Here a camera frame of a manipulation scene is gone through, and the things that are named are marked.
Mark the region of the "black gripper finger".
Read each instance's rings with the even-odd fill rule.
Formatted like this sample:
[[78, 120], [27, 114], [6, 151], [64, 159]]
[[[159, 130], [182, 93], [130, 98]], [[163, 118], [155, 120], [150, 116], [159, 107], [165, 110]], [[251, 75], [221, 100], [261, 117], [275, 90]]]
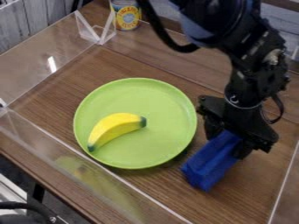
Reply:
[[254, 150], [254, 143], [246, 139], [241, 140], [234, 147], [233, 156], [237, 159], [245, 159]]
[[209, 140], [211, 140], [225, 130], [223, 121], [218, 116], [215, 116], [213, 114], [207, 114], [203, 117], [203, 120], [205, 120], [206, 137], [207, 137]]

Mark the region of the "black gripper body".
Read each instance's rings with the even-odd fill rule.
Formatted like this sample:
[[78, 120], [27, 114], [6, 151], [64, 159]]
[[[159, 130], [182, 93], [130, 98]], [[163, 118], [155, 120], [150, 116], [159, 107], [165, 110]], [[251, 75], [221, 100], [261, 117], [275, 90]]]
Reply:
[[198, 113], [218, 116], [225, 130], [235, 134], [241, 140], [254, 143], [254, 150], [269, 153], [279, 140], [279, 135], [262, 116], [259, 108], [241, 109], [231, 106], [223, 98], [201, 95]]

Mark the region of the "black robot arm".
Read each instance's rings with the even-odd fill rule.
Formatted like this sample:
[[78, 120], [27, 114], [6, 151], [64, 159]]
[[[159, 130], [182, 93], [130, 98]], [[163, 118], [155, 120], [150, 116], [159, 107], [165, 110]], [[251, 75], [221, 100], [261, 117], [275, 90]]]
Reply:
[[170, 0], [182, 14], [182, 28], [199, 47], [215, 47], [229, 55], [233, 70], [222, 97], [199, 97], [199, 113], [209, 139], [223, 130], [241, 142], [233, 156], [245, 158], [254, 150], [271, 151], [278, 134], [263, 111], [271, 99], [286, 111], [278, 93], [290, 82], [286, 41], [261, 15], [261, 0]]

